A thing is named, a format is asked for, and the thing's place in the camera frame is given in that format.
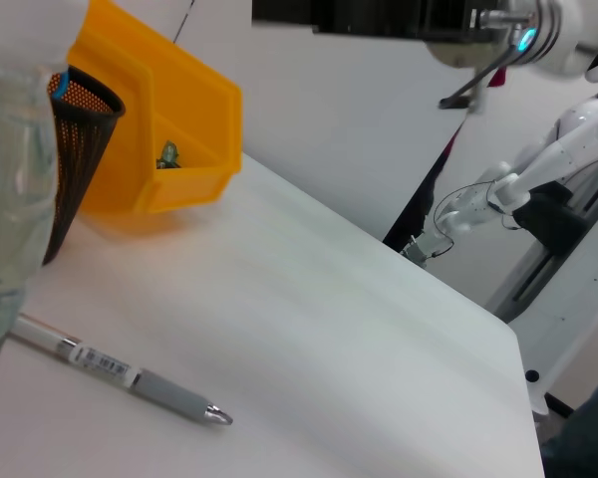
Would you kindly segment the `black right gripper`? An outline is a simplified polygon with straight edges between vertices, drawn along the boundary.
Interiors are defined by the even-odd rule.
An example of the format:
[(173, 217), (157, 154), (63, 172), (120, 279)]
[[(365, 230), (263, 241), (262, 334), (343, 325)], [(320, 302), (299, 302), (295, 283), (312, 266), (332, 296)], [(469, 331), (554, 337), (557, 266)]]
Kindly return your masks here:
[(253, 0), (251, 19), (289, 25), (313, 25), (320, 33), (419, 41), (490, 41), (478, 15), (500, 10), (504, 1)]

